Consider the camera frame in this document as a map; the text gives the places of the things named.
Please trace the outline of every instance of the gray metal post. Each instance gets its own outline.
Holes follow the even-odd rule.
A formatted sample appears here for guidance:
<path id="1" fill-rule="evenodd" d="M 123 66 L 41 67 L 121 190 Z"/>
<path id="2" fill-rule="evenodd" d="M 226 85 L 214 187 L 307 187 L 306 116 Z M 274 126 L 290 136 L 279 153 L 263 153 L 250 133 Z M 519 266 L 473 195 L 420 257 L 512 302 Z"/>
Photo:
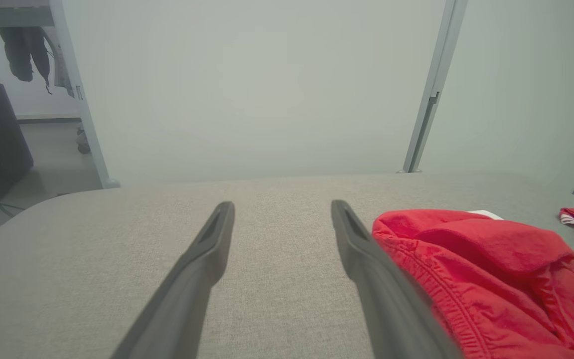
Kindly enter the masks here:
<path id="1" fill-rule="evenodd" d="M 442 93 L 446 75 L 449 66 L 451 66 L 455 44 L 457 43 L 458 35 L 460 35 L 466 4 L 467 0 L 446 0 L 444 5 L 442 23 L 440 23 L 440 30 L 437 34 L 437 42 L 433 50 L 431 66 L 429 66 L 427 83 L 424 86 L 422 102 L 420 103 L 409 149 L 407 150 L 405 166 L 401 172 L 418 171 L 418 164 L 429 136 L 440 93 Z"/>

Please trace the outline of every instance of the gray fabric surface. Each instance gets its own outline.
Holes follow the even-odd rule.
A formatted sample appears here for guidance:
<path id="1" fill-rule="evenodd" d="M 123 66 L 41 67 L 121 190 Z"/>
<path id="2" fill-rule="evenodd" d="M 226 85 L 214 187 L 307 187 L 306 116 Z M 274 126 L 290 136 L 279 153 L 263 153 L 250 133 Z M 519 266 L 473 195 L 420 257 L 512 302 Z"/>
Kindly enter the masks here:
<path id="1" fill-rule="evenodd" d="M 330 202 L 367 227 L 391 209 L 487 209 L 554 230 L 569 193 L 511 175 L 259 179 L 89 191 L 42 202 L 0 228 L 0 358 L 108 358 L 214 206 L 236 221 L 212 289 L 199 358 L 370 358 Z"/>

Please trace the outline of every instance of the door frame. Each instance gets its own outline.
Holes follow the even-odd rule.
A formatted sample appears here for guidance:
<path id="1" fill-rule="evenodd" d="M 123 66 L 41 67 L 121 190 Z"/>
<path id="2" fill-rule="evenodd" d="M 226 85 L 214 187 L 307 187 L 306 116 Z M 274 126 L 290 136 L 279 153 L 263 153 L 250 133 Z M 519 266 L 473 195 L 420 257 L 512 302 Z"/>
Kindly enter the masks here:
<path id="1" fill-rule="evenodd" d="M 120 187 L 121 185 L 116 179 L 110 178 L 108 169 L 105 166 L 105 160 L 103 159 L 103 153 L 99 144 L 99 139 L 96 136 L 96 130 L 94 130 L 94 121 L 86 101 L 86 91 L 84 89 L 83 82 L 81 81 L 81 75 L 77 66 L 75 48 L 72 43 L 72 39 L 70 38 L 70 31 L 68 30 L 66 13 L 63 8 L 63 0 L 50 0 L 50 11 L 52 12 L 52 19 L 57 29 L 57 34 L 59 35 L 59 43 L 61 44 L 63 57 L 66 61 L 66 68 L 68 68 L 70 83 L 72 85 L 73 91 L 75 92 L 75 99 L 77 100 L 77 107 L 79 116 L 81 117 L 81 123 L 84 127 L 84 130 L 86 131 L 88 145 L 90 146 L 90 152 L 92 153 L 94 166 L 96 167 L 96 171 L 99 174 L 101 184 L 103 188 Z"/>

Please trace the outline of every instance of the chair wheel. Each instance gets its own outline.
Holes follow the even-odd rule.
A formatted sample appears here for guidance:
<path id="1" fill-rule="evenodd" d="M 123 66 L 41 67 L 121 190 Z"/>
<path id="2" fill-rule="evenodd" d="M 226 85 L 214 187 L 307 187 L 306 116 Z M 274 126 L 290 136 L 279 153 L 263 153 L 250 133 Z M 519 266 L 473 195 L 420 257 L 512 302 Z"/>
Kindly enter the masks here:
<path id="1" fill-rule="evenodd" d="M 79 145 L 78 147 L 79 152 L 83 153 L 84 155 L 90 152 L 89 145 Z"/>

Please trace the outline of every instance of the white wall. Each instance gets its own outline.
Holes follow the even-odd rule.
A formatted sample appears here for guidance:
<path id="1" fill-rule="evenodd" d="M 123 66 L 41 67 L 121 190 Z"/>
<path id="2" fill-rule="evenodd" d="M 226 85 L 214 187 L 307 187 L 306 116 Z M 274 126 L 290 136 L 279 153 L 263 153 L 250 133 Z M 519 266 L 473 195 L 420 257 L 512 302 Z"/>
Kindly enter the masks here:
<path id="1" fill-rule="evenodd" d="M 574 189 L 574 1 L 469 1 L 419 167 Z"/>
<path id="2" fill-rule="evenodd" d="M 444 0 L 64 0 L 122 185 L 401 170 Z"/>
<path id="3" fill-rule="evenodd" d="M 32 70 L 34 71 L 32 82 L 23 82 L 11 73 L 4 51 L 4 41 L 0 37 L 0 84 L 6 88 L 14 113 L 25 118 L 77 117 L 77 101 L 68 96 L 66 89 L 52 86 L 54 84 L 52 57 L 50 57 L 48 78 L 52 95 L 46 92 L 45 80 L 39 75 L 34 63 Z"/>

